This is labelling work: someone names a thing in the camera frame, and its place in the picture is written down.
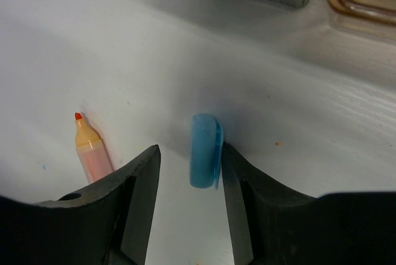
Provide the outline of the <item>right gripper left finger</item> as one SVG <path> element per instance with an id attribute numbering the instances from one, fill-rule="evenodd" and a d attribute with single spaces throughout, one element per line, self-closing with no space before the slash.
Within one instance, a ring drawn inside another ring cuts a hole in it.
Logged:
<path id="1" fill-rule="evenodd" d="M 161 152 L 56 201 L 1 198 L 2 264 L 143 264 L 157 197 Z"/>

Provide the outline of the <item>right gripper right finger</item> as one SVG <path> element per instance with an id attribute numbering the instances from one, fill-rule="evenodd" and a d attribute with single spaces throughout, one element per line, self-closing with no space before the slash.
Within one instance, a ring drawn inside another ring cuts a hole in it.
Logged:
<path id="1" fill-rule="evenodd" d="M 394 264 L 395 193 L 314 198 L 224 144 L 222 174 L 236 264 Z"/>

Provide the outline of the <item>orange highlighter pen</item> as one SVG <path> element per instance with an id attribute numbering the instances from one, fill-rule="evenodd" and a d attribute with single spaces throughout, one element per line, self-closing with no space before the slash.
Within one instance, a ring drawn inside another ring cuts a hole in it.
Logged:
<path id="1" fill-rule="evenodd" d="M 114 171 L 100 135 L 79 112 L 75 113 L 75 149 L 88 182 L 94 183 Z"/>

